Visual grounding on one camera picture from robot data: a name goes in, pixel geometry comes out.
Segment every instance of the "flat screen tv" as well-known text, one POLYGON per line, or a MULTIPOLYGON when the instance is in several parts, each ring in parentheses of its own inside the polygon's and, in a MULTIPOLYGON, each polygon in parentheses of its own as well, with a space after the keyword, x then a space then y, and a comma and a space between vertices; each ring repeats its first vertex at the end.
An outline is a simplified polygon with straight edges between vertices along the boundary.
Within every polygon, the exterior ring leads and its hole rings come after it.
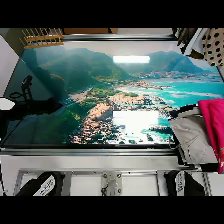
MULTIPOLYGON (((217 68, 181 54, 176 45, 73 41, 24 50, 5 97, 21 92, 23 79, 31 75, 34 100, 54 97, 63 106, 25 116, 5 147, 173 144, 170 111, 224 97, 217 68)), ((17 123, 10 121, 7 132, 17 123)))

